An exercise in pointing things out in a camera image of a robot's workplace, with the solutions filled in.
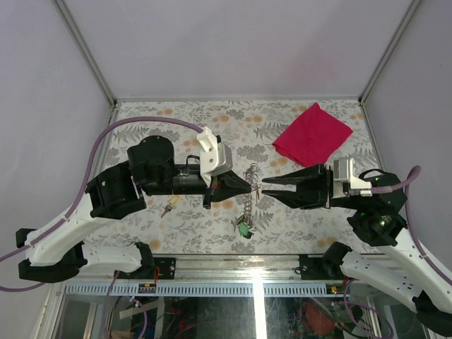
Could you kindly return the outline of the metal ring key organizer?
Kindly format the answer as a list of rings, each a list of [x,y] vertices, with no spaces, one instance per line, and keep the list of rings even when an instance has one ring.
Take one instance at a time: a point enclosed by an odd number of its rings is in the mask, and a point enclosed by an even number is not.
[[[251,229],[254,229],[253,207],[254,201],[259,200],[258,174],[261,171],[257,163],[252,163],[243,173],[244,180],[250,184],[251,192],[245,195],[244,208],[239,216],[240,222],[245,222]]]

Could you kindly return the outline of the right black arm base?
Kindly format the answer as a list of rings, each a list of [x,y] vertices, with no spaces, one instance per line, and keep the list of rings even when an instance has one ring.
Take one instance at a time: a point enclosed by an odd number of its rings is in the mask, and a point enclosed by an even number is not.
[[[346,254],[352,249],[341,243],[333,242],[320,257],[307,254],[299,255],[299,265],[295,272],[302,280],[343,280],[345,275],[340,269]]]

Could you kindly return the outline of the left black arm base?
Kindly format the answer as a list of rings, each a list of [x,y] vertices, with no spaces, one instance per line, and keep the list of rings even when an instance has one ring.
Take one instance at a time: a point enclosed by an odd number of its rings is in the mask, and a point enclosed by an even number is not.
[[[140,266],[137,270],[129,273],[130,279],[151,279],[151,280],[173,280],[176,273],[177,260],[174,257],[157,257],[153,253],[148,244],[143,242],[135,243],[141,256],[139,260]]]

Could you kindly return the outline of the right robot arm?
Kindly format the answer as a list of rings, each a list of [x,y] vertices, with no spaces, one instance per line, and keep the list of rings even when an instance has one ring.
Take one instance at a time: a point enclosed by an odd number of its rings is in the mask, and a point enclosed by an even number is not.
[[[384,292],[405,305],[422,325],[444,337],[451,336],[451,271],[425,249],[410,225],[409,185],[420,174],[414,166],[405,181],[379,170],[369,177],[355,174],[353,158],[318,164],[278,177],[268,184],[293,185],[293,191],[265,190],[289,208],[345,208],[355,213],[347,218],[364,243],[389,256],[402,274],[372,263],[341,242],[333,242],[321,257],[329,278],[354,278]]]

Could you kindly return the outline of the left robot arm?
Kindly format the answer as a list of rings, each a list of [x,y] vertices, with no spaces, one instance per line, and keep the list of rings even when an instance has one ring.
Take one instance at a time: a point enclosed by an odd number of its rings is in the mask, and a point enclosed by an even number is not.
[[[155,279],[157,265],[148,244],[131,241],[125,247],[87,243],[94,231],[147,207],[146,196],[195,195],[203,207],[251,192],[249,183],[232,170],[215,171],[209,184],[201,176],[201,161],[177,164],[172,142],[149,136],[127,150],[125,162],[105,169],[87,183],[71,216],[59,217],[61,226],[44,239],[49,226],[16,232],[16,246],[25,249],[18,264],[20,279],[60,283],[80,273],[113,274],[120,279]]]

